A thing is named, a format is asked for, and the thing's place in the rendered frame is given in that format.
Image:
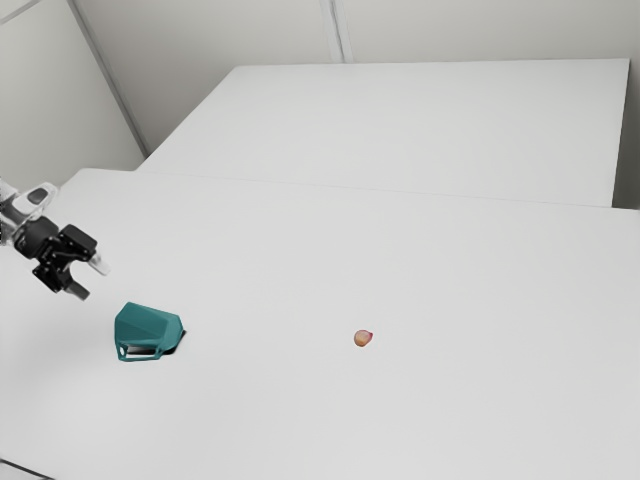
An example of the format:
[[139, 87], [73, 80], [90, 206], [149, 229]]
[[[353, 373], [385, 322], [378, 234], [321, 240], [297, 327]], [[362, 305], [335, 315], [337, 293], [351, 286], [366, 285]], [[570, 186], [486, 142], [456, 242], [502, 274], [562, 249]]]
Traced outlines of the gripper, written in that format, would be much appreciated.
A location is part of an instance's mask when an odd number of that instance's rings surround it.
[[90, 292], [72, 277], [72, 261], [87, 263], [102, 276], [111, 272], [93, 237], [71, 224], [59, 229], [45, 216], [27, 221], [14, 247], [26, 259], [37, 261], [32, 273], [49, 290], [66, 292], [81, 301], [85, 301]]

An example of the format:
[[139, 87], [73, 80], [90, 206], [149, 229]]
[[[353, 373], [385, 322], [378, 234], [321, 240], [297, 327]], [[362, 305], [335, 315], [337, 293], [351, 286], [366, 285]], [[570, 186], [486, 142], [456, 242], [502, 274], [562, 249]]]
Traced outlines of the teal faceted mug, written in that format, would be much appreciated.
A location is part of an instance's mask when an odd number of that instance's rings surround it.
[[122, 362], [171, 355], [185, 335], [178, 315], [133, 302], [127, 302], [114, 319], [114, 344]]

